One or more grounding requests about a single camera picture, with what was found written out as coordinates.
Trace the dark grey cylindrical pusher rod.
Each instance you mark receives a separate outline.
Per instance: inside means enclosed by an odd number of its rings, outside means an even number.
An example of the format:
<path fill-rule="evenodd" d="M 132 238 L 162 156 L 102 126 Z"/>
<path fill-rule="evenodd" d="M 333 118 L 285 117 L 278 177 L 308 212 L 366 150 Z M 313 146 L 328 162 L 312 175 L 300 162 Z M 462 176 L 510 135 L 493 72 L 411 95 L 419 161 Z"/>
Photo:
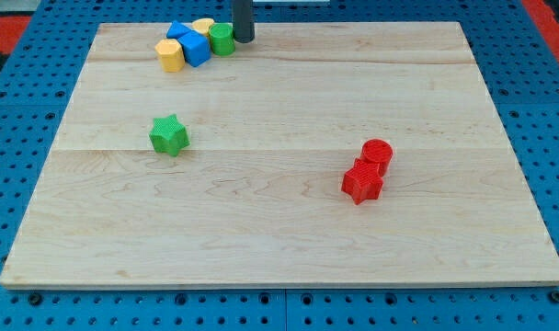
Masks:
<path fill-rule="evenodd" d="M 255 38 L 255 20 L 253 0 L 231 1 L 234 39 L 240 43 L 249 43 Z"/>

